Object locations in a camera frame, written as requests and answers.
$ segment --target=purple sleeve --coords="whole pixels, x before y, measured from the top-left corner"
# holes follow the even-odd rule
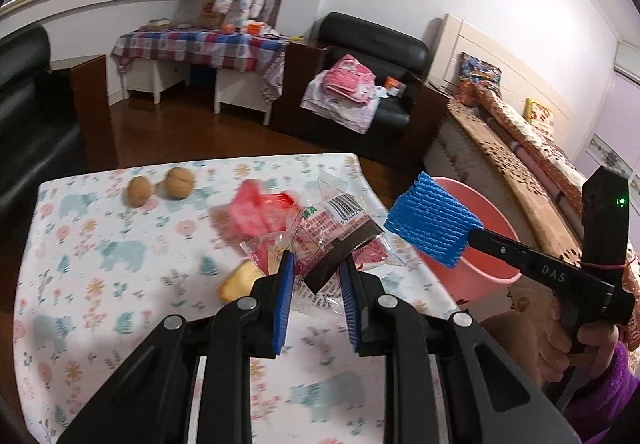
[[[564,416],[585,444],[602,440],[640,382],[629,372],[628,350],[618,343],[613,359],[598,387],[588,396],[571,401]]]

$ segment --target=wooden headboard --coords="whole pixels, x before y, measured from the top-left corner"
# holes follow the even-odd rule
[[[554,112],[554,143],[564,148],[569,135],[572,110],[558,91],[480,30],[450,14],[444,19],[427,80],[435,86],[455,91],[458,85],[460,54],[466,52],[502,71],[502,99],[522,114],[532,98]]]

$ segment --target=pink bucket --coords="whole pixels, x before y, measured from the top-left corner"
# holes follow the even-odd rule
[[[486,229],[518,240],[504,215],[475,189],[445,177],[433,179],[480,218]],[[504,289],[520,277],[518,270],[505,262],[469,247],[453,269],[444,267],[426,254],[420,253],[420,256],[459,305]]]

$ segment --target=black leather armchair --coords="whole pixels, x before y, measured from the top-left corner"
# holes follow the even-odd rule
[[[364,135],[300,107],[309,81],[345,54],[368,66],[377,85],[382,86],[387,77],[407,85],[401,98],[380,101]],[[416,103],[421,99],[429,61],[428,48],[420,40],[332,12],[322,21],[317,40],[288,45],[282,97],[273,103],[270,127],[330,149],[393,166],[417,167],[426,146],[405,146],[403,139],[420,137],[411,130],[428,127],[428,118],[418,117],[424,107]]]
[[[49,74],[49,58],[39,25],[0,39],[0,255],[22,254],[42,182],[88,172],[73,94]]]

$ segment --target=yellow food piece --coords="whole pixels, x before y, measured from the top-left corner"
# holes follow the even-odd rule
[[[262,271],[250,259],[244,260],[226,278],[218,289],[218,296],[226,302],[232,302],[242,296],[249,296],[256,280],[264,277]]]
[[[185,199],[193,191],[195,178],[190,170],[185,168],[171,168],[164,177],[166,194],[174,199]]]
[[[133,207],[145,205],[154,191],[152,183],[146,177],[135,177],[127,186],[127,201]]]

